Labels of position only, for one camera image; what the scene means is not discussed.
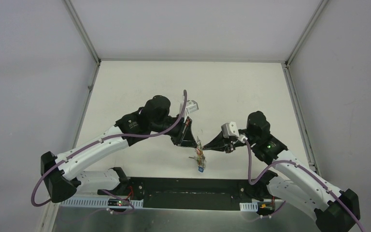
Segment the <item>metal keyring plate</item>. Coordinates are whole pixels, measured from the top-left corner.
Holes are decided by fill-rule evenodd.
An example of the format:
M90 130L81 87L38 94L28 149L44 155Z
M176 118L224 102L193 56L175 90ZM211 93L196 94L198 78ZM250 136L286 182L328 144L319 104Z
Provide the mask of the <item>metal keyring plate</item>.
M197 148L195 148L195 151L196 151L196 156L194 157L194 159L196 160L198 167L199 166L204 167L204 170L205 170L206 158L203 153L202 144L201 144L201 140L199 139L199 137L197 137Z

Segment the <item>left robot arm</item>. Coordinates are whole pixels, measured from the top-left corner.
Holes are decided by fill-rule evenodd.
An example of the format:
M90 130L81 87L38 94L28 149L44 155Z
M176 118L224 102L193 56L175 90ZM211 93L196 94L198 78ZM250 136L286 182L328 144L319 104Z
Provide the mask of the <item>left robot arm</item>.
M41 155L41 178L33 189L31 202L41 183L49 201L60 203L78 192L111 190L115 195L127 192L128 182L121 168L87 171L87 167L104 157L126 149L148 138L167 135L179 147L198 146L191 130L190 113L199 109L198 103L184 94L177 116L170 116L171 102L162 95L148 100L137 111L122 116L110 128L89 142L57 155L48 151Z

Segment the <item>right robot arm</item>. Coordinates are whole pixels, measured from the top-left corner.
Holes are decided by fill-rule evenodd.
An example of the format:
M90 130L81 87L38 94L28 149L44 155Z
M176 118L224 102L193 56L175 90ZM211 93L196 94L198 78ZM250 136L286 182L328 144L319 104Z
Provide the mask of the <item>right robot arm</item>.
M322 232L348 232L360 222L358 195L342 190L306 167L270 131L261 111L251 113L246 129L225 123L221 132L203 150L231 153L237 147L248 150L248 182L261 198L282 199L310 217Z

